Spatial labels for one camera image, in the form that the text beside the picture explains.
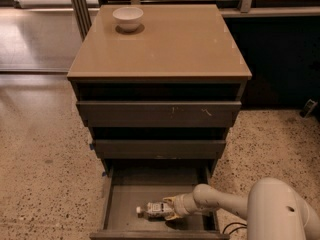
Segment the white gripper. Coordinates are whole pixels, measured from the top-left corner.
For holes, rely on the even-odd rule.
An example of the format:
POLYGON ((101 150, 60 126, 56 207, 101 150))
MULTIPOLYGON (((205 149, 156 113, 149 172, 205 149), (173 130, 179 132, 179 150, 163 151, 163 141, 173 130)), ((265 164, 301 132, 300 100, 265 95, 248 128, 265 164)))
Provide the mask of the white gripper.
POLYGON ((181 219, 194 214, 198 207, 192 193, 180 194, 173 197, 163 198, 163 202, 173 204, 175 213, 170 213, 164 217, 166 221, 181 219))

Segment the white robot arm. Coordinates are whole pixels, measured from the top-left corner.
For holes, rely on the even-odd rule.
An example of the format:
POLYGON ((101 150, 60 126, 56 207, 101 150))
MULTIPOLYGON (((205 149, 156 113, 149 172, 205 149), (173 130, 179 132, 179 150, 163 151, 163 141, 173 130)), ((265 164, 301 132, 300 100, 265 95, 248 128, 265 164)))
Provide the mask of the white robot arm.
POLYGON ((173 210, 167 220, 223 209, 247 222, 247 240, 320 240, 320 218, 291 186, 262 178, 247 197, 199 184, 190 193, 163 199, 173 210))

